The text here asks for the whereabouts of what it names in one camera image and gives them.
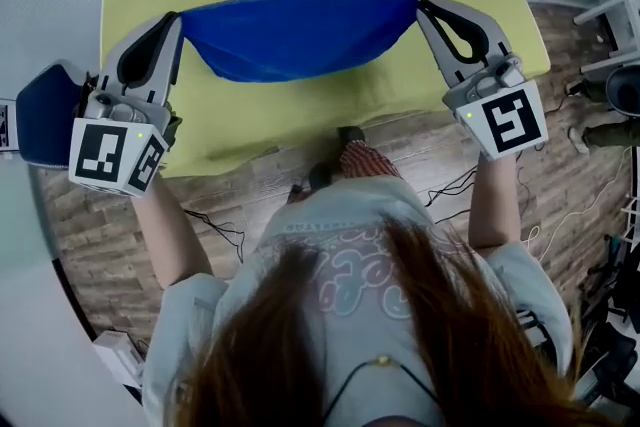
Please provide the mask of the person's right forearm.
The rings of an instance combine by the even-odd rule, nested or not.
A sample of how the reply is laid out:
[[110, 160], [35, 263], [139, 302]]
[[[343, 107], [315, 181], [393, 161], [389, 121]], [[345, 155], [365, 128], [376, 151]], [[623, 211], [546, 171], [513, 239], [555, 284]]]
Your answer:
[[483, 256], [521, 240], [516, 156], [494, 161], [479, 156], [472, 192], [469, 246]]

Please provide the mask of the person's pale printed t-shirt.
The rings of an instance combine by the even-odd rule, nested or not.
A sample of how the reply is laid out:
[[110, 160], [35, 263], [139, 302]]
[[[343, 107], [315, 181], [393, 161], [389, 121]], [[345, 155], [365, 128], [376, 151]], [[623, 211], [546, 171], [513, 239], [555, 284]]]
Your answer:
[[[400, 178], [283, 205], [236, 276], [163, 289], [147, 353], [151, 427], [608, 427], [575, 401], [567, 309], [519, 242], [483, 256]], [[347, 375], [366, 367], [322, 417]]]

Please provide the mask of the person's red checked trousers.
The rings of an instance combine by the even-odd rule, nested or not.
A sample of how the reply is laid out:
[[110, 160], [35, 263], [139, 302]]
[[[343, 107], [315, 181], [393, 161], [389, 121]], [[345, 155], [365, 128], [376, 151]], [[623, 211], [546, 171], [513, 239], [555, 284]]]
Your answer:
[[[344, 146], [337, 162], [338, 170], [347, 179], [376, 176], [401, 177], [395, 165], [386, 156], [369, 147], [365, 142], [350, 142]], [[298, 203], [313, 194], [310, 187], [305, 188], [302, 185], [294, 184], [286, 203]]]

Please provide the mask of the person's dark shoe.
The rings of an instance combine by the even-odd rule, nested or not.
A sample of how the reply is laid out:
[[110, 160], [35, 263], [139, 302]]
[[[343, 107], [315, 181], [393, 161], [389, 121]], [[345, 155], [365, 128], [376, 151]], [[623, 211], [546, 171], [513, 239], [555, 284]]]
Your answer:
[[320, 162], [312, 167], [308, 174], [310, 191], [315, 193], [329, 187], [333, 182], [332, 166], [327, 162]]
[[358, 126], [343, 126], [337, 129], [339, 141], [343, 146], [350, 142], [365, 142], [363, 130]]

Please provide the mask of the white table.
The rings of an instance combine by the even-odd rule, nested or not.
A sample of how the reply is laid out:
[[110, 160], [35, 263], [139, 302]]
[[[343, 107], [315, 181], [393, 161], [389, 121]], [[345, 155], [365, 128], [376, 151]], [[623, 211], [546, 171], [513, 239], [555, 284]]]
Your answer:
[[610, 52], [607, 59], [582, 66], [580, 72], [583, 75], [614, 66], [619, 67], [640, 62], [640, 7], [635, 0], [609, 0], [574, 17], [573, 22], [575, 25], [583, 25], [617, 9], [619, 6], [624, 8], [627, 21], [630, 23], [631, 44], [623, 49]]

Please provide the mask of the blue chair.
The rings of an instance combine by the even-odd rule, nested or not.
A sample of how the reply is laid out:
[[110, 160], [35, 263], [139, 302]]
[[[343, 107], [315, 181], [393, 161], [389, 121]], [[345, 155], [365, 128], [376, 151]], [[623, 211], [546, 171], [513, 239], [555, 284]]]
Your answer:
[[98, 76], [89, 72], [82, 85], [61, 63], [49, 66], [17, 95], [17, 141], [28, 164], [67, 169], [74, 120], [86, 107]]

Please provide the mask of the black white patterned card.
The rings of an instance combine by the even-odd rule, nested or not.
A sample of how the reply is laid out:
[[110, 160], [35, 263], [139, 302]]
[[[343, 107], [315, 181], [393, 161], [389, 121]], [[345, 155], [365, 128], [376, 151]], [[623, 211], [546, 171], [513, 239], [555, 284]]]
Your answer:
[[18, 152], [16, 102], [0, 98], [0, 152]]

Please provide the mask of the yellow-green tablecloth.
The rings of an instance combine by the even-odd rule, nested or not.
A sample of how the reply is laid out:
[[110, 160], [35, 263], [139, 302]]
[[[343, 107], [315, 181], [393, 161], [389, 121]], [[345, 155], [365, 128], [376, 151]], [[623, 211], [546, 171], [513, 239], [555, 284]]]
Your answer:
[[[103, 0], [102, 48], [168, 11], [225, 0]], [[550, 68], [526, 0], [457, 0], [491, 15], [533, 78]], [[439, 110], [445, 82], [418, 27], [377, 60], [311, 80], [240, 84], [216, 76], [191, 45], [183, 48], [170, 104], [182, 118], [166, 157], [169, 177], [218, 175], [281, 143], [415, 110]]]

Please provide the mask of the person's left dark shoe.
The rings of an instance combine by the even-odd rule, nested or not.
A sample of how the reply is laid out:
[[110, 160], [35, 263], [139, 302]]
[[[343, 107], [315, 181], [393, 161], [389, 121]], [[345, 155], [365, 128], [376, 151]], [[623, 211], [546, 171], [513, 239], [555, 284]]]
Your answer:
[[327, 162], [320, 162], [312, 167], [308, 174], [310, 191], [315, 193], [329, 187], [333, 182], [332, 166]]

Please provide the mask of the person's left forearm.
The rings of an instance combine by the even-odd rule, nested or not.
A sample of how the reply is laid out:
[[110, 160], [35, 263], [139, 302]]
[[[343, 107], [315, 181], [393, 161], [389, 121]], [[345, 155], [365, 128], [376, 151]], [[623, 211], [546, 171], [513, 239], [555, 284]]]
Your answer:
[[212, 267], [187, 214], [157, 174], [143, 197], [132, 199], [153, 272], [167, 287]]

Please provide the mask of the blue cloth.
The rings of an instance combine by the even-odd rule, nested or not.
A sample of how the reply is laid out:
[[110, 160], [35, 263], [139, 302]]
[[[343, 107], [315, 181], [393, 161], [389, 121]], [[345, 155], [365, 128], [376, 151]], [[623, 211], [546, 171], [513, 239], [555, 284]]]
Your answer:
[[418, 0], [228, 0], [181, 14], [185, 38], [219, 77], [309, 79], [369, 63], [416, 20]]

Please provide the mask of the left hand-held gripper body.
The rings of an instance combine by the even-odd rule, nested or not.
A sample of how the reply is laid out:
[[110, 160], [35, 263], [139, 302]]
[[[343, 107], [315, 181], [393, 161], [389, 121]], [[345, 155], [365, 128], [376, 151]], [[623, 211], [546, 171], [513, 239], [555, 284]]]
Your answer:
[[74, 120], [69, 179], [92, 190], [142, 197], [171, 143], [169, 108], [133, 97], [92, 91]]

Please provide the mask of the person's right dark shoe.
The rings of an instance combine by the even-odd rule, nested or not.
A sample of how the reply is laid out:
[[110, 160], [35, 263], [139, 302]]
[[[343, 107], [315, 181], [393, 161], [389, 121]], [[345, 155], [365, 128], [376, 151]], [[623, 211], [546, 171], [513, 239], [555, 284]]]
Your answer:
[[343, 126], [337, 129], [339, 141], [343, 146], [350, 142], [365, 142], [363, 130], [358, 126]]

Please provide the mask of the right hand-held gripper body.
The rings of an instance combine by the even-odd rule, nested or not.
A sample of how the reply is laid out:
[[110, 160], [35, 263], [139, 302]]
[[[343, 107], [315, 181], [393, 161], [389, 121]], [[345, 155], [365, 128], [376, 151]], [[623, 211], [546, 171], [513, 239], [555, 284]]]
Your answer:
[[536, 82], [527, 79], [518, 55], [478, 64], [469, 76], [457, 70], [447, 80], [443, 102], [470, 133], [488, 160], [517, 153], [548, 140]]

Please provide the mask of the black equipment pile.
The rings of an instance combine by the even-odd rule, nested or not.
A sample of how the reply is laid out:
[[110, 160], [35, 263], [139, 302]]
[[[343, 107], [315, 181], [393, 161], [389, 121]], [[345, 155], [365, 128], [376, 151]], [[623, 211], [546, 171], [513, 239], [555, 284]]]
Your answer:
[[588, 269], [593, 281], [582, 292], [584, 356], [577, 395], [588, 405], [599, 399], [640, 416], [640, 244], [607, 235], [607, 261]]

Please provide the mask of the grey round chair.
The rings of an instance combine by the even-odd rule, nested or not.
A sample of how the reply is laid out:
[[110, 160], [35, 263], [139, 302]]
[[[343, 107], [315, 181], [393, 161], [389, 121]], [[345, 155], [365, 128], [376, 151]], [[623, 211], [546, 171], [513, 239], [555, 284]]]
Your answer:
[[606, 81], [609, 104], [628, 117], [640, 117], [640, 65], [615, 70]]

